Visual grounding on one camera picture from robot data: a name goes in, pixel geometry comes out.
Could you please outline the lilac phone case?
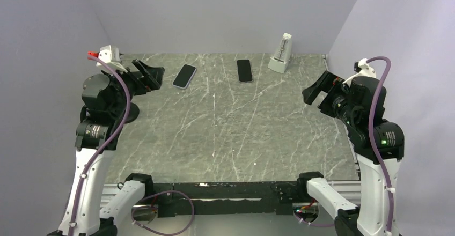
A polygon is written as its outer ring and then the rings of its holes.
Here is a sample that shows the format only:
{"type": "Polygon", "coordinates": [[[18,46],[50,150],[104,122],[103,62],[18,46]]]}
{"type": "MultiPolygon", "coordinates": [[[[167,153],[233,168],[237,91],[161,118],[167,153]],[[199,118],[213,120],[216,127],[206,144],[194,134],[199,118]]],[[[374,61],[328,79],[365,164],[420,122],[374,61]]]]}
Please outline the lilac phone case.
{"type": "Polygon", "coordinates": [[[194,77],[196,70],[197,68],[195,66],[184,64],[172,82],[172,85],[179,89],[186,89],[194,77]]]}

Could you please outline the black phone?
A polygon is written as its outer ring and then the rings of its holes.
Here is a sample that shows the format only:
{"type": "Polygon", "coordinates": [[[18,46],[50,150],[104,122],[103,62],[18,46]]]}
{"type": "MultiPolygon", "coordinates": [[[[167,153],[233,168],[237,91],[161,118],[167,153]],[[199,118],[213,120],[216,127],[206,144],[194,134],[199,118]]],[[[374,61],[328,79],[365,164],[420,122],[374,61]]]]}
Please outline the black phone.
{"type": "Polygon", "coordinates": [[[251,83],[253,81],[253,73],[250,60],[237,60],[237,71],[240,83],[251,83]]]}

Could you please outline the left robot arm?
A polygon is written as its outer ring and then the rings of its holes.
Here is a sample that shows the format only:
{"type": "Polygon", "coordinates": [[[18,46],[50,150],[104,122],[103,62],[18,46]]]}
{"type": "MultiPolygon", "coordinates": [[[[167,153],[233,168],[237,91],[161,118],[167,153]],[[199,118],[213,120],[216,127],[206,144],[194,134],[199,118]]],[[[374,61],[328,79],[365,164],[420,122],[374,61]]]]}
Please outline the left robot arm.
{"type": "Polygon", "coordinates": [[[83,107],[76,129],[76,168],[68,204],[54,235],[116,235],[118,225],[140,202],[154,197],[150,175],[129,175],[120,191],[101,207],[105,178],[126,123],[139,114],[136,95],[160,89],[165,69],[133,60],[134,71],[102,71],[83,83],[83,107]]]}

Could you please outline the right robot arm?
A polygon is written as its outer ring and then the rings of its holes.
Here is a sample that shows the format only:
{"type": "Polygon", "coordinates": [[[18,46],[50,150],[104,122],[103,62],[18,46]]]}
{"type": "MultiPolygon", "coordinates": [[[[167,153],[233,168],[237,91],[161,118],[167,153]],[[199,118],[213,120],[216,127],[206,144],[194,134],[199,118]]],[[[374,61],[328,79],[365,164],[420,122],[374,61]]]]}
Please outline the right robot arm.
{"type": "Polygon", "coordinates": [[[312,104],[321,92],[326,96],[320,111],[347,128],[359,165],[361,202],[347,200],[320,172],[299,175],[297,197],[322,206],[332,216],[337,235],[398,235],[394,194],[405,136],[396,123],[383,117],[387,95],[383,82],[365,75],[348,82],[325,71],[303,90],[304,102],[312,104]]]}

